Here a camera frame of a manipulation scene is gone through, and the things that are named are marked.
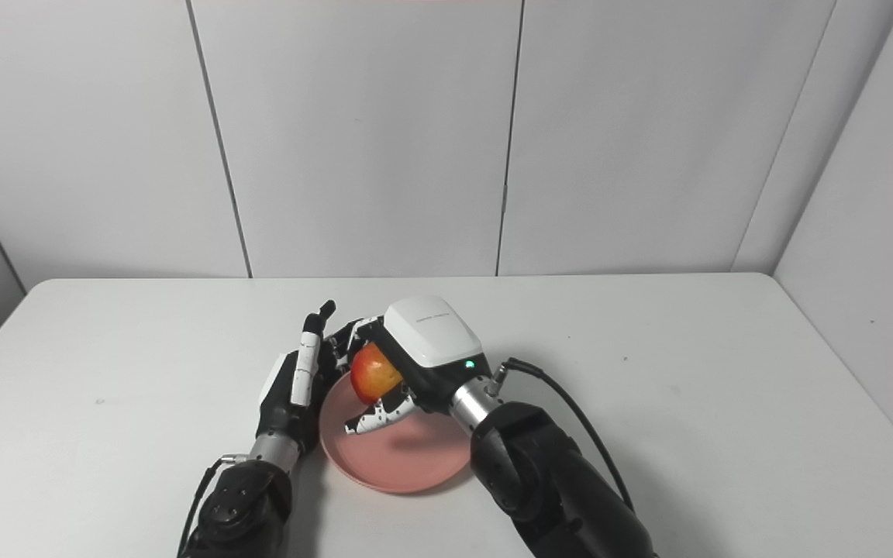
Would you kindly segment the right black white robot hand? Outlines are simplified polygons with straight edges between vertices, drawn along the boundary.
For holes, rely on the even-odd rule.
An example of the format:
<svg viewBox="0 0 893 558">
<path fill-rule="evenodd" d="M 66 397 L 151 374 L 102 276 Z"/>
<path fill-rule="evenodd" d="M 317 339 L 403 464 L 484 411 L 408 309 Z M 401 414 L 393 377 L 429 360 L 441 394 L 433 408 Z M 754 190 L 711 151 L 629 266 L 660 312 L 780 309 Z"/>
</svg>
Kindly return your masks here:
<svg viewBox="0 0 893 558">
<path fill-rule="evenodd" d="M 488 388 L 491 367 L 481 341 L 439 296 L 395 301 L 383 315 L 359 321 L 348 354 L 357 357 L 366 347 L 379 350 L 402 378 L 345 422 L 347 434 L 376 432 L 424 411 L 453 417 L 471 435 L 500 406 Z"/>
</svg>

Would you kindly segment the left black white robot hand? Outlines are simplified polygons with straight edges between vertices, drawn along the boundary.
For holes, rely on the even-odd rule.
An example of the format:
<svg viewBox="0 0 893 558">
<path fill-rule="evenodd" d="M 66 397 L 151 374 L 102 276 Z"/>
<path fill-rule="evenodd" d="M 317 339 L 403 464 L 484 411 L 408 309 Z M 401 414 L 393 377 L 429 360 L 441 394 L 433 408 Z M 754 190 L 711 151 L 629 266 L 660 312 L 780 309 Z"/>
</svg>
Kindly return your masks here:
<svg viewBox="0 0 893 558">
<path fill-rule="evenodd" d="M 319 444 L 322 403 L 338 379 L 350 370 L 350 338 L 357 321 L 326 335 L 336 302 L 327 300 L 307 315 L 300 345 L 283 353 L 272 367 L 260 394 L 253 460 L 266 460 L 290 470 Z"/>
</svg>

